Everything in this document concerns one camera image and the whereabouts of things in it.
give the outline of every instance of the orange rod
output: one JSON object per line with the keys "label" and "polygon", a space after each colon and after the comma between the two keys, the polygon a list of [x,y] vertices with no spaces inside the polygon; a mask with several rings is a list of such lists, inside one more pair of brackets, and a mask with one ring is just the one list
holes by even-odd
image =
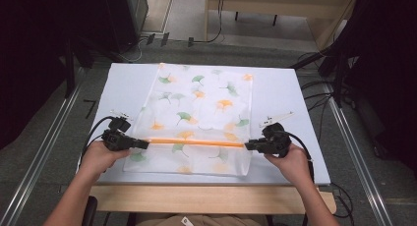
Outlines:
{"label": "orange rod", "polygon": [[244,144],[227,141],[187,141],[187,140],[176,140],[176,139],[150,139],[150,143],[162,144],[162,143],[181,143],[181,144],[199,144],[199,145],[221,145],[231,147],[243,147]]}

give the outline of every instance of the metal frame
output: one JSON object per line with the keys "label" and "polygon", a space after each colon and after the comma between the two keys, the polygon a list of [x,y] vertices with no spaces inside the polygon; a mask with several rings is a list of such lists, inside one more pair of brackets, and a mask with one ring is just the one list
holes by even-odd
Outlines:
{"label": "metal frame", "polygon": [[[331,91],[331,86],[325,85],[325,92]],[[352,132],[350,131],[349,124],[347,123],[346,118],[344,117],[342,109],[337,106],[334,99],[331,98],[329,102],[331,111],[341,131],[341,134],[343,135],[343,139],[346,143],[350,157],[352,158],[353,164],[358,173],[362,186],[365,190],[365,194],[367,195],[368,201],[374,211],[378,224],[393,225],[384,200],[380,194],[380,191],[378,190],[377,185],[375,184],[374,179],[372,178],[371,172],[369,171],[368,166],[366,165],[365,159],[362,156],[359,146],[356,143],[356,140],[353,137]]]}
{"label": "metal frame", "polygon": [[42,144],[40,145],[36,156],[34,157],[25,177],[17,187],[15,194],[6,209],[4,215],[1,218],[0,225],[16,225],[18,218],[30,196],[31,191],[46,163],[46,160],[51,152],[62,127],[67,120],[67,117],[74,105],[75,100],[80,91],[81,84],[83,83],[87,74],[87,69],[80,68],[77,74],[79,82],[77,83],[74,91],[68,98],[64,100],[61,108],[58,111],[51,127],[49,128]]}

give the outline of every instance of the person's right hand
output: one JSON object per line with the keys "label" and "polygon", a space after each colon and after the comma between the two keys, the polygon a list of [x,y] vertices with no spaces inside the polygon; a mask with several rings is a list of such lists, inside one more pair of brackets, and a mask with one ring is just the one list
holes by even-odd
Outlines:
{"label": "person's right hand", "polygon": [[265,158],[278,167],[282,175],[295,187],[312,182],[306,153],[303,148],[294,143],[289,146],[288,154],[284,158],[271,154],[265,154]]}
{"label": "person's right hand", "polygon": [[130,150],[128,149],[111,151],[107,149],[103,141],[93,141],[83,157],[79,173],[96,181],[100,174],[111,167],[117,159],[129,154]]}

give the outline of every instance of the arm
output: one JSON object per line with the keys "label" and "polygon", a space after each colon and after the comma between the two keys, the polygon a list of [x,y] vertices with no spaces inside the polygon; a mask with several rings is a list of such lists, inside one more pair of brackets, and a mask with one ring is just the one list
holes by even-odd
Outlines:
{"label": "arm", "polygon": [[270,154],[266,154],[265,158],[278,167],[282,175],[297,189],[311,225],[338,225],[310,177],[304,149],[292,143],[284,158]]}
{"label": "arm", "polygon": [[89,146],[75,178],[43,225],[80,226],[92,185],[117,159],[128,155],[129,150],[110,151],[102,141],[94,141]]}

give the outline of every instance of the table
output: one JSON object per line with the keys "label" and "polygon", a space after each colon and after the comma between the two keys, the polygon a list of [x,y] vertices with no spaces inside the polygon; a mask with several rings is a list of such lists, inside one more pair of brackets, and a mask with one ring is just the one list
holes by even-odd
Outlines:
{"label": "table", "polygon": [[[135,117],[145,102],[156,75],[157,64],[112,64],[100,99],[95,122],[111,115],[111,109]],[[199,66],[212,69],[211,66]],[[251,138],[261,135],[267,115],[293,111],[291,119],[281,122],[289,132],[299,135],[309,148],[319,185],[328,185],[328,170],[317,143],[302,98],[295,72],[291,69],[217,67],[254,76]],[[93,137],[102,133],[100,126]],[[178,174],[127,173],[123,160],[103,173],[91,190],[98,199],[98,210],[194,212],[194,213],[304,213],[296,190],[280,172],[254,153],[248,176],[218,177]],[[321,193],[335,211],[331,193]]]}
{"label": "table", "polygon": [[[340,23],[347,20],[356,0],[224,0],[223,11],[305,17],[319,50],[332,40]],[[217,10],[218,0],[206,0],[205,36],[209,10]]]}

